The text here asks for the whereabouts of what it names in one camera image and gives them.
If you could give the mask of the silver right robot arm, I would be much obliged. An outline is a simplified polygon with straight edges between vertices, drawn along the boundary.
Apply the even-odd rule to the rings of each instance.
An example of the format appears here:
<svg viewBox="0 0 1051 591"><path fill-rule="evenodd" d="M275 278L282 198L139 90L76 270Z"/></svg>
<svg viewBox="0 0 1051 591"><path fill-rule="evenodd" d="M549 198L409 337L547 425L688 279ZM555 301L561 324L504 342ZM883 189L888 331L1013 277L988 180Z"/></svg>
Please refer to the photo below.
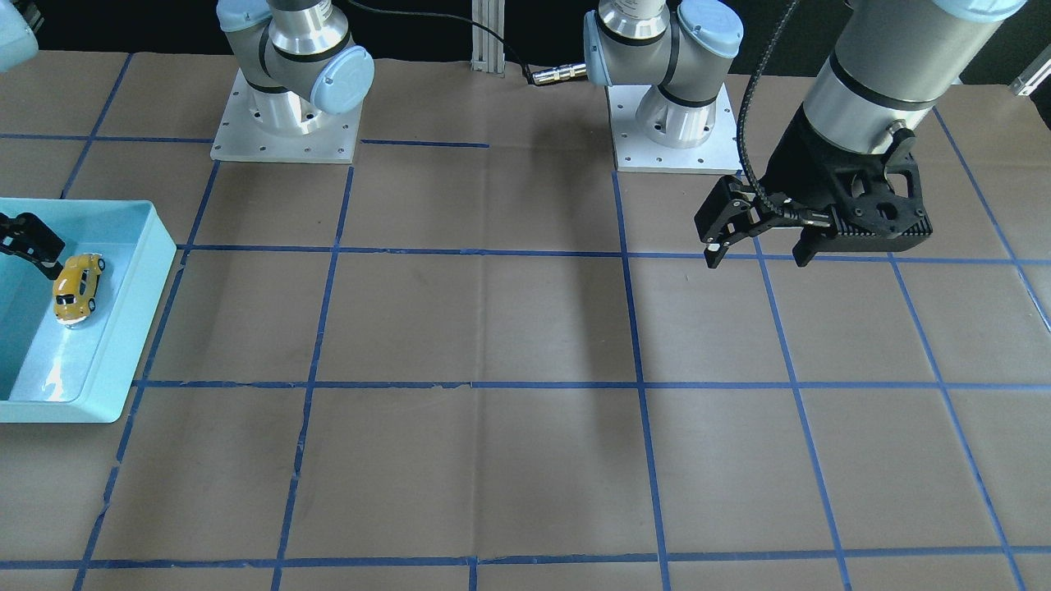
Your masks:
<svg viewBox="0 0 1051 591"><path fill-rule="evenodd" d="M256 96L291 94L328 115L360 107L373 82L373 59L354 44L346 16L331 1L218 1L215 12ZM2 1L2 72L38 50L22 11ZM48 279L63 270L65 246L36 213L2 213L2 253L25 259Z"/></svg>

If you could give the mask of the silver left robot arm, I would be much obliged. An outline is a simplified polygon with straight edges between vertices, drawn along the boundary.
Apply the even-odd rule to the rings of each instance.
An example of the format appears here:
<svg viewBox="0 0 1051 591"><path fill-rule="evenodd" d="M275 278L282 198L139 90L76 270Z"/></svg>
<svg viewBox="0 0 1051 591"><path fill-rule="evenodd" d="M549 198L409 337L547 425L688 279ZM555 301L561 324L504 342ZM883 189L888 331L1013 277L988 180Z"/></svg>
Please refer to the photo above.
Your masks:
<svg viewBox="0 0 1051 591"><path fill-rule="evenodd" d="M1021 1L852 1L815 85L755 175L746 150L748 108L789 1L748 80L736 142L743 180L722 176L695 213L706 264L731 245L798 227L796 265L821 252L902 252L934 232L913 157L916 127ZM672 138L672 120L709 113L743 39L741 18L720 1L602 1L583 18L590 82L647 86L641 120L650 139L679 149L704 131Z"/></svg>

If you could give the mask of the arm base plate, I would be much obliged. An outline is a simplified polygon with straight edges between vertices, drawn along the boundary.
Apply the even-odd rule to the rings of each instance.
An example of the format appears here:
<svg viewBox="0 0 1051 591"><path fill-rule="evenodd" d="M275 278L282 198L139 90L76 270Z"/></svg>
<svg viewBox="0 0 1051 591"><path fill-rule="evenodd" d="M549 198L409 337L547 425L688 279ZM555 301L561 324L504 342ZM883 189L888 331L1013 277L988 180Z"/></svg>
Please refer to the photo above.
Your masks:
<svg viewBox="0 0 1051 591"><path fill-rule="evenodd" d="M292 91L259 91L236 72L210 156L241 163L352 164L360 113L360 105L351 113L322 113Z"/></svg>
<svg viewBox="0 0 1051 591"><path fill-rule="evenodd" d="M735 175L741 170L731 100L688 108L650 85L607 87L609 127L620 172Z"/></svg>

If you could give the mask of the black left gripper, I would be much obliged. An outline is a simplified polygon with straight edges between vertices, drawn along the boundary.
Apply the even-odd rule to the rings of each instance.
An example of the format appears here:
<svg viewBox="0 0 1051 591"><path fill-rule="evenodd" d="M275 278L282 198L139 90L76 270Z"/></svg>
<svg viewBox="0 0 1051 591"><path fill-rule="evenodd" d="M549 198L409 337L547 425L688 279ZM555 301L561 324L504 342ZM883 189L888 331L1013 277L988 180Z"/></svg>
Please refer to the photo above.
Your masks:
<svg viewBox="0 0 1051 591"><path fill-rule="evenodd" d="M827 213L827 227L807 226L792 248L806 267L829 247L915 247L934 233L923 203L920 174L910 152L915 134L904 128L883 154L841 149L822 137L799 108L759 184L781 204L761 198L735 176L721 176L694 216L706 245L704 258L716 268L729 247L775 227L810 224L810 210Z"/></svg>

